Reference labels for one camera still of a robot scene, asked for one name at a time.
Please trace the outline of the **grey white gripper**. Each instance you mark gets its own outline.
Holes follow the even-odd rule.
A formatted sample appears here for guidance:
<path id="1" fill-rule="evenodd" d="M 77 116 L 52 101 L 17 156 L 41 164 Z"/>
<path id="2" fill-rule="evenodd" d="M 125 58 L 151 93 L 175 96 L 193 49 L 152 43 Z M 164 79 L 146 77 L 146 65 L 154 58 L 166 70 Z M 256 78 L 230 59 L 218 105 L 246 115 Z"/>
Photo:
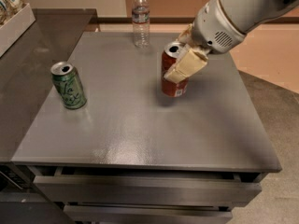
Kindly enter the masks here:
<path id="1" fill-rule="evenodd" d="M 221 0 L 210 0 L 199 10 L 193 24 L 190 23 L 179 34 L 178 42 L 188 45 L 184 46 L 164 78 L 178 84 L 207 65 L 207 51 L 193 48 L 193 41 L 212 53 L 226 53 L 243 42 L 245 37 L 227 18 Z"/>

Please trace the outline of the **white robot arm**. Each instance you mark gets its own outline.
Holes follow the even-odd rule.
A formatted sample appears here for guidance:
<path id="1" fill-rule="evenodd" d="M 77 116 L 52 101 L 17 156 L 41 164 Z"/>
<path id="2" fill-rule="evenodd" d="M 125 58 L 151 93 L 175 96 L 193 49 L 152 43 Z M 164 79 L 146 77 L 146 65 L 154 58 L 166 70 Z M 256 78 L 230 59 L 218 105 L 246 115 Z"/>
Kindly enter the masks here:
<path id="1" fill-rule="evenodd" d="M 164 78 L 178 84 L 244 41 L 259 25 L 296 8 L 299 0 L 209 0 L 178 37 L 183 49 Z"/>

